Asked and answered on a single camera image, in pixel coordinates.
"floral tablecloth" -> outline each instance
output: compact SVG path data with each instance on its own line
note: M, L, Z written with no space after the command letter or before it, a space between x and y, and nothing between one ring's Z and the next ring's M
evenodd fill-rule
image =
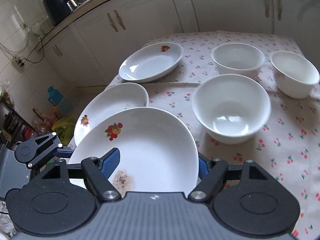
M277 89L268 61L261 69L258 82L270 96L271 117L253 139L239 145L224 145L212 139L191 109L195 88L218 74L210 57L215 46L226 42L247 43L269 58L275 50L302 55L297 44L276 35L216 31L173 34L153 39L146 45L161 41L180 44L184 55L178 67L167 76L142 84L149 93L149 106L180 118L190 129L198 151L208 158L218 157L230 164L255 160L298 199L301 214L292 234L301 240L315 239L320 235L320 87L316 86L311 97L304 100L289 98ZM122 82L117 75L110 85Z

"kitchen cabinet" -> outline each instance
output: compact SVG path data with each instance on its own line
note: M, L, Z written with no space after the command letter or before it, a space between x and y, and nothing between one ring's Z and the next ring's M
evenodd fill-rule
M173 0L110 0L75 26L108 76L148 40L182 32Z
M75 86L107 85L69 27L53 37L44 52L52 67Z
M201 32L272 33L272 0L192 0Z
M291 37L320 71L320 0L274 0L274 33Z

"blue gripper pad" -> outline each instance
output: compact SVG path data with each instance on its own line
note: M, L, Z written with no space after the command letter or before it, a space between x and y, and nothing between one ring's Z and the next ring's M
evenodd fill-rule
M116 149L103 161L101 173L108 179L120 163L120 151Z
M199 178L203 179L209 174L207 163L199 157Z

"white plate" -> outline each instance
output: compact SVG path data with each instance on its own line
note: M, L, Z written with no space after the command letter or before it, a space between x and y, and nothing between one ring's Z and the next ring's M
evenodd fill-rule
M74 131L76 145L90 130L113 114L148 105L148 92L139 84L123 83L104 90L86 106L79 116Z
M109 117L84 137L69 163L100 158L113 147L120 150L120 164L109 181L122 196L126 191L184 192L188 196L196 186L195 141L183 122L167 111L139 107ZM116 182L119 177L124 183Z
M174 42L160 42L146 46L122 63L119 76L137 83L159 79L178 65L182 54L182 47Z

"white tile wall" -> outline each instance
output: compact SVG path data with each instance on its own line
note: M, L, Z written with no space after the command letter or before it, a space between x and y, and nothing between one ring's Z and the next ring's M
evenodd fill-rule
M23 49L28 40L26 30L20 24L28 26L41 20L46 13L42 5L43 0L0 0L0 42L12 51ZM36 46L37 40L29 35L27 48L19 54L27 57ZM42 51L33 52L29 58L32 61L41 59ZM54 86L61 91L69 87L59 74L44 58L40 63L26 62L24 69L13 66L12 56L0 50L0 82L10 80L9 89L15 101L15 109L30 122L36 120L32 108L50 112L52 105L48 101L47 89Z

